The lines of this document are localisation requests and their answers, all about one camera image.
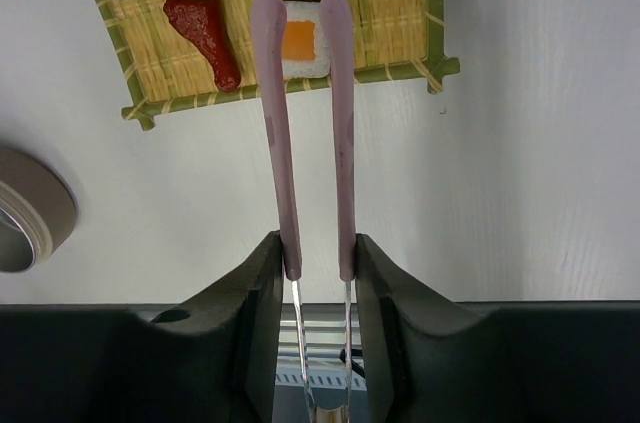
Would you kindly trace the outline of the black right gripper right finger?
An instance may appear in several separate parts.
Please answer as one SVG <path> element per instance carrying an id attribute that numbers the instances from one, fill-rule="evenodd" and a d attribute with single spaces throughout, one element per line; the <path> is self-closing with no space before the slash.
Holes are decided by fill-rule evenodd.
<path id="1" fill-rule="evenodd" d="M 639 305 L 456 303 L 368 236 L 356 294 L 375 422 L 635 422 Z"/>

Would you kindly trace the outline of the sushi roll orange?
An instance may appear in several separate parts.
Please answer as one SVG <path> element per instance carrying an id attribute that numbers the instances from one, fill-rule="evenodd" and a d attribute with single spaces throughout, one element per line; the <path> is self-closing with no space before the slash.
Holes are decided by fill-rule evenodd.
<path id="1" fill-rule="evenodd" d="M 320 19 L 320 3 L 286 1 L 287 22 L 282 41 L 285 79 L 324 78 L 330 72 L 328 43 Z"/>

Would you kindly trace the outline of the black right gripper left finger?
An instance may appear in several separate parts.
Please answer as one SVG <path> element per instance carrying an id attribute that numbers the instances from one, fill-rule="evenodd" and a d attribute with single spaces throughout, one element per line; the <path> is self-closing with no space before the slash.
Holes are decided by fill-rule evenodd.
<path id="1" fill-rule="evenodd" d="M 283 246 L 271 232 L 196 295 L 139 307 L 5 305 L 5 422 L 267 422 L 272 417 Z"/>

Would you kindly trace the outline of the pink cat paw tongs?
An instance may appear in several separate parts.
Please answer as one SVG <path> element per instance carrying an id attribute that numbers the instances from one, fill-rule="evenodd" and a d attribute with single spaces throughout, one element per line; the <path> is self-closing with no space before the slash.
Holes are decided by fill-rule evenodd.
<path id="1" fill-rule="evenodd" d="M 337 189 L 339 275 L 345 284 L 344 311 L 351 311 L 355 279 L 356 225 L 354 193 L 354 44 L 347 0 L 321 0 L 320 20 L 330 56 L 334 160 Z M 312 422 L 347 422 L 350 405 L 319 407 L 313 396 L 299 281 L 302 253 L 295 198 L 288 108 L 282 68 L 287 22 L 283 0 L 253 0 L 250 14 L 256 73 L 274 179 L 283 264 L 294 300 L 298 353 L 308 418 Z"/>

